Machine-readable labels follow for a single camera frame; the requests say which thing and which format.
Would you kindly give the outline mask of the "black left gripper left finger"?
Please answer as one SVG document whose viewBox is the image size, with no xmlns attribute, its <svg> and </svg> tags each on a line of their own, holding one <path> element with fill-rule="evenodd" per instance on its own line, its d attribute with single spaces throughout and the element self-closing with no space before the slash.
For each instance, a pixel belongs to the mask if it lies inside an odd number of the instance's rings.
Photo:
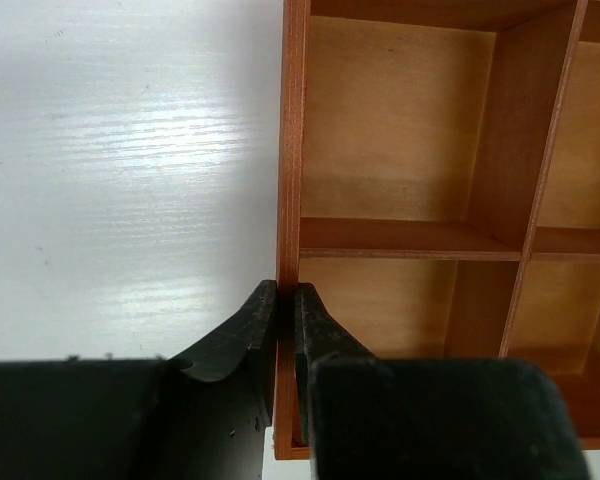
<svg viewBox="0 0 600 480">
<path fill-rule="evenodd" d="M 164 359 L 0 362 L 0 479 L 258 479 L 277 286 Z"/>
</svg>

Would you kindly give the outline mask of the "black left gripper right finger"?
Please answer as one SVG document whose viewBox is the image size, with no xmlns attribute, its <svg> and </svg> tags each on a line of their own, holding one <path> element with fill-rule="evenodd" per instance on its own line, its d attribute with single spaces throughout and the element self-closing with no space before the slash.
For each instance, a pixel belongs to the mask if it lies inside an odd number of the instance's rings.
<svg viewBox="0 0 600 480">
<path fill-rule="evenodd" d="M 488 358 L 382 360 L 294 297 L 298 408 L 316 479 L 586 479 L 556 384 Z"/>
</svg>

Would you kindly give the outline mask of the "orange compartment tray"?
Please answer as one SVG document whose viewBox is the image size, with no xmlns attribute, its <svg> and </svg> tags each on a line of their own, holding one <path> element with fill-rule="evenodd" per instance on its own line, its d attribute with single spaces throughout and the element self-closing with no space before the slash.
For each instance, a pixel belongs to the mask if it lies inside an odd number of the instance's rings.
<svg viewBox="0 0 600 480">
<path fill-rule="evenodd" d="M 600 450 L 600 1 L 288 1 L 277 277 L 384 358 L 514 357 Z"/>
</svg>

